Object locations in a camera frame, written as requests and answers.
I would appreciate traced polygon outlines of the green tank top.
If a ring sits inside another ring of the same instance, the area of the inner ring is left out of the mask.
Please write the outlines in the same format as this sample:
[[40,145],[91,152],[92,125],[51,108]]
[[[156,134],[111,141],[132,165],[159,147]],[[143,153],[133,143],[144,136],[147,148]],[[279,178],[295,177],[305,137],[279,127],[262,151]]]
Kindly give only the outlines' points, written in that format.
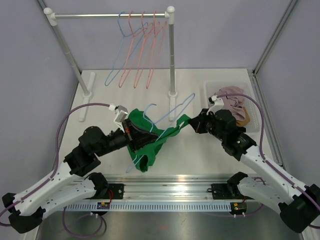
[[176,126],[167,129],[159,129],[152,126],[149,117],[137,108],[130,112],[128,120],[134,125],[135,130],[141,130],[137,134],[138,139],[132,145],[127,146],[128,153],[135,168],[142,173],[147,172],[153,166],[156,156],[168,138],[177,136],[186,127],[191,118],[183,114],[176,121]]

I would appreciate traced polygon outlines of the brown tank top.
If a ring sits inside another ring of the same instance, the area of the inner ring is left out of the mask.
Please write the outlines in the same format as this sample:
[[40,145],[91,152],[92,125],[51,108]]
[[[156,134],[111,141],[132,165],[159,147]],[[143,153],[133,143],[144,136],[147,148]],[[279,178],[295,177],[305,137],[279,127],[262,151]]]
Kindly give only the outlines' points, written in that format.
[[243,107],[243,110],[244,110],[244,113],[245,113],[245,118],[244,118],[244,120],[236,120],[236,125],[238,127],[245,127],[251,121],[247,109],[245,107]]

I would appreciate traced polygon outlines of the pink hanger of white top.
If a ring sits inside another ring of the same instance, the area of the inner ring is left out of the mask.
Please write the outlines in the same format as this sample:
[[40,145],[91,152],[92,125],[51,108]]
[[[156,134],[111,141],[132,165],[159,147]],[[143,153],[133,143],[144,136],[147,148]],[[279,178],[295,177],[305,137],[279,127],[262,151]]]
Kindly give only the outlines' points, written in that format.
[[143,41],[142,41],[142,45],[140,47],[140,51],[139,51],[139,55],[138,55],[138,66],[137,66],[137,72],[134,78],[134,83],[133,83],[133,88],[136,89],[139,81],[141,79],[141,75],[144,71],[145,65],[147,63],[147,60],[149,58],[150,55],[150,50],[147,54],[147,57],[145,58],[144,62],[143,61],[143,54],[145,51],[145,47],[146,44],[149,40],[149,38],[151,37],[151,35],[153,34],[153,36],[156,36],[156,29],[158,27],[158,23],[156,23],[156,11],[153,12],[153,16],[152,16],[152,22],[150,24],[147,24],[146,28],[142,28],[142,32],[143,32]]

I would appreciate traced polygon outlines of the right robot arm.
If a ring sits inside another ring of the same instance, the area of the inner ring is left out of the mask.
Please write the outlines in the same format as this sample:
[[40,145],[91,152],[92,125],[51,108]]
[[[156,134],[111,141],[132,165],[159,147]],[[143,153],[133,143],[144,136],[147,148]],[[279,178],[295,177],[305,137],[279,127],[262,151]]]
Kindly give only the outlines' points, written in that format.
[[241,195],[259,201],[279,214],[285,225],[296,233],[311,227],[320,216],[320,188],[308,186],[293,177],[264,155],[257,143],[249,137],[228,110],[216,113],[204,108],[197,117],[188,120],[198,134],[211,134],[221,142],[224,151],[254,170],[267,184],[257,184],[244,173],[237,173],[239,181],[227,185],[232,198]]

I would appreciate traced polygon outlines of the pink hanger of black top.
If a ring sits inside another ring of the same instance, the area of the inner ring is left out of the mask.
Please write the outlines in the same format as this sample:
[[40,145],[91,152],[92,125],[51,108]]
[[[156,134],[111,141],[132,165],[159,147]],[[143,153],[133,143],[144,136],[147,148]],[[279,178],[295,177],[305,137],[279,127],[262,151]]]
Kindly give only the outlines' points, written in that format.
[[165,31],[168,25],[168,22],[165,20],[163,23],[159,21],[155,21],[155,16],[153,17],[154,29],[153,29],[153,40],[151,44],[151,58],[150,58],[150,65],[149,65],[149,72],[146,82],[146,89],[149,89],[150,84],[153,79],[153,75],[155,72],[155,68],[158,64],[159,55],[162,49],[163,40],[165,36]]

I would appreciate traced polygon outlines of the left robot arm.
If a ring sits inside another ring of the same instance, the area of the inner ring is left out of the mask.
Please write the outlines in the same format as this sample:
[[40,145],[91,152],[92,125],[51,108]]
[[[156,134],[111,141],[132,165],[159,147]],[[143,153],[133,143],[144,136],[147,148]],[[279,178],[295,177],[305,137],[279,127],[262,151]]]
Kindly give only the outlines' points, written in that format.
[[158,134],[144,130],[126,119],[124,128],[108,135],[97,126],[88,127],[79,144],[51,173],[27,190],[2,197],[9,211],[9,226],[20,234],[38,227],[44,219],[74,202],[109,193],[109,183],[102,173],[93,170],[99,157],[129,147],[134,153],[158,139]]

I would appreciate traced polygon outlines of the pink hanger of brown top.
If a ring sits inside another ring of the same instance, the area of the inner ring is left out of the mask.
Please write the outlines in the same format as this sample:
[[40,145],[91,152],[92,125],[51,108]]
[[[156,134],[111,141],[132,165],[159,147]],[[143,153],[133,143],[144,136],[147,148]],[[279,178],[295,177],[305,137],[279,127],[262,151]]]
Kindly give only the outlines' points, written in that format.
[[133,31],[132,22],[131,22],[132,14],[133,14],[133,12],[131,11],[129,13],[129,16],[128,16],[128,25],[129,25],[130,32],[131,32],[131,42],[130,42],[130,46],[129,46],[129,49],[128,49],[127,57],[126,57],[126,60],[125,60],[124,66],[123,66],[123,72],[122,72],[122,74],[120,76],[120,80],[119,80],[119,83],[118,83],[118,87],[119,88],[122,88],[124,86],[127,78],[129,77],[129,74],[132,71],[132,66],[129,67],[129,61],[131,59],[132,54],[134,53],[134,50],[136,49],[136,47],[140,43],[140,40],[138,40],[136,42],[136,38],[137,37],[141,37],[141,39],[144,38],[145,35],[146,35],[146,30],[148,30],[148,28],[149,28],[149,24],[148,23],[144,23],[145,12],[143,11],[140,14],[141,26],[136,31]]

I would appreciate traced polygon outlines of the blue hanger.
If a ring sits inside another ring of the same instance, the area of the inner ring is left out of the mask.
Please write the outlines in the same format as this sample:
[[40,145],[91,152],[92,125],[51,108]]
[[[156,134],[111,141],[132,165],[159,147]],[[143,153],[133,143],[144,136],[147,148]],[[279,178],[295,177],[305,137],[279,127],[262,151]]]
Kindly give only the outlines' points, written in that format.
[[129,38],[129,37],[132,37],[134,34],[137,34],[139,30],[141,30],[141,28],[138,27],[135,31],[132,30],[131,33],[125,34],[125,32],[124,32],[124,30],[123,30],[123,28],[122,28],[122,26],[120,24],[120,17],[122,15],[124,15],[124,14],[125,14],[125,12],[122,11],[117,16],[117,25],[118,25],[118,28],[120,30],[122,38],[121,38],[121,42],[120,42],[119,48],[117,50],[115,59],[113,61],[112,68],[111,68],[109,74],[107,75],[107,77],[105,79],[105,82],[104,82],[104,86],[105,87],[108,87],[113,82],[113,80],[116,78],[116,76],[120,73],[120,70],[122,70],[122,68],[124,67],[124,64],[123,64],[123,66],[120,69],[118,69],[117,72],[112,77],[113,72],[116,70],[116,65],[117,65],[120,53],[122,51],[122,48],[124,46],[124,43],[125,43],[126,39]]
[[157,124],[164,120],[165,117],[167,117],[170,113],[172,113],[172,110],[155,122],[153,122],[146,115],[147,110],[153,105],[152,103],[149,104],[143,111],[136,108],[129,113],[129,120],[131,120],[136,126],[141,127],[143,130],[146,130],[148,134],[156,134],[156,139],[155,142],[144,146],[137,152],[134,152],[131,149],[128,150],[132,163],[125,171],[127,174],[134,168],[144,173],[149,170],[149,167],[154,165],[157,154],[160,152],[163,144],[166,143],[167,139],[177,136],[180,131],[189,124],[188,121],[191,118],[183,112],[194,100],[195,95],[195,93],[192,93],[182,103],[173,108],[174,110],[176,110],[180,106],[183,107],[179,114],[173,119],[173,122],[170,123],[166,129],[157,128]]

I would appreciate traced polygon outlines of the mauve tank top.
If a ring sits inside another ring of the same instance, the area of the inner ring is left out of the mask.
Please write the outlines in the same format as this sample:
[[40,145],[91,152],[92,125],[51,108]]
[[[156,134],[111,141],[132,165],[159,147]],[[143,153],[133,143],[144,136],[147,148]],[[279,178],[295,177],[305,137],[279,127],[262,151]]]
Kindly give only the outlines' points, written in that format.
[[245,97],[240,96],[238,94],[244,94],[244,90],[237,86],[227,86],[221,88],[218,92],[215,93],[216,96],[220,95],[228,95],[223,96],[224,110],[229,110],[236,120],[243,121],[245,119],[245,112],[243,110]]

